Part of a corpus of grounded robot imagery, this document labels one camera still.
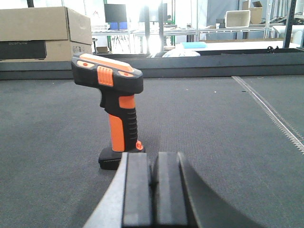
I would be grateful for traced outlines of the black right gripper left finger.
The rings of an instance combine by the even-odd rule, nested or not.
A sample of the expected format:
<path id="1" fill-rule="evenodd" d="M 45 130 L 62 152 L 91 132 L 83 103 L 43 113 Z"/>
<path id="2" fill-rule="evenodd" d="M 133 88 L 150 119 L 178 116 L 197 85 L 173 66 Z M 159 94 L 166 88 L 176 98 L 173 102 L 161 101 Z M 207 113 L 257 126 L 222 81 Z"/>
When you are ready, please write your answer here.
<path id="1" fill-rule="evenodd" d="M 85 228 L 151 228 L 150 166 L 145 153 L 122 153 L 107 191 Z"/>

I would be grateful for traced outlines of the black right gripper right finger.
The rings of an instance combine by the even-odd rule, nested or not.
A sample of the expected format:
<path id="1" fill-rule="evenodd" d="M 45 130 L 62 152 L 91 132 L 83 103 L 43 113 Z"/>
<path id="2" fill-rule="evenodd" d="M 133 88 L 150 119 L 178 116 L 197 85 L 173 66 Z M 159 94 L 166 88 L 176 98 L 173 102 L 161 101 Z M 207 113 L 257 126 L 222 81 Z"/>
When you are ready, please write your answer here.
<path id="1" fill-rule="evenodd" d="M 228 204 L 181 152 L 159 152 L 153 170 L 156 228 L 260 228 Z"/>

